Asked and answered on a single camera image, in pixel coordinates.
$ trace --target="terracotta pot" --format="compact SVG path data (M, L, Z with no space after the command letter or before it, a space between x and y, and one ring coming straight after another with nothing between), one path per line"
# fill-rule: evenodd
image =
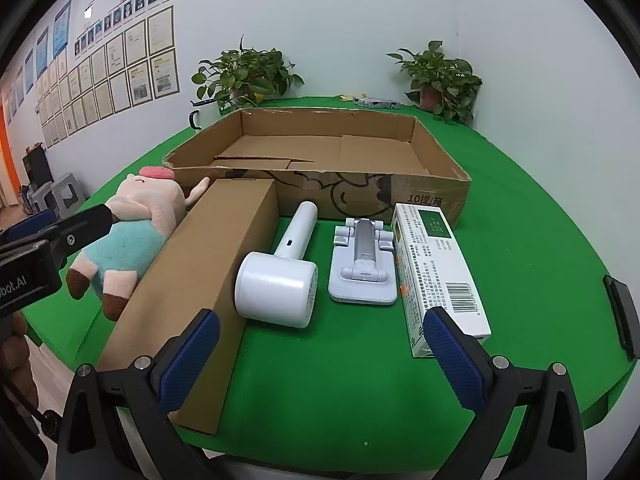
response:
M420 89L420 104L418 108L425 112L432 112L435 105L442 104L442 95L433 86L427 84Z

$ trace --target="pig plush toy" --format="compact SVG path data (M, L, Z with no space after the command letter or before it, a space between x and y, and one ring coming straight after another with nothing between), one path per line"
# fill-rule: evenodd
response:
M147 167L127 175L106 206L113 214L108 235L88 245L66 274L69 294L79 300L93 283L102 311L117 321L138 282L169 236L209 187L204 178L185 200L168 168Z

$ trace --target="white medicine box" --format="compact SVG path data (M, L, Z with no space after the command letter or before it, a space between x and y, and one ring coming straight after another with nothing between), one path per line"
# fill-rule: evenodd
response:
M422 320L434 306L443 307L465 334L489 337L480 295L440 208L397 204L391 225L412 355L433 356Z

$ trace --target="barcode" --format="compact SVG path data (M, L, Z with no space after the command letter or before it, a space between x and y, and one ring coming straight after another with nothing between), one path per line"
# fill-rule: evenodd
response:
M478 305L471 285L468 283L446 283L454 312L477 312Z

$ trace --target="brown plush hoof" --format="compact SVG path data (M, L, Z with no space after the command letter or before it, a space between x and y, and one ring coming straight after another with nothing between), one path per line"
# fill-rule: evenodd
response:
M127 306L126 298L121 298L120 296L112 296L111 294L103 294L102 295L102 311L104 312L104 317L111 321L117 321L120 319L120 314Z
M66 272L65 280L66 288L69 289L69 294L74 300L80 300L91 284L88 277L75 269L69 269Z

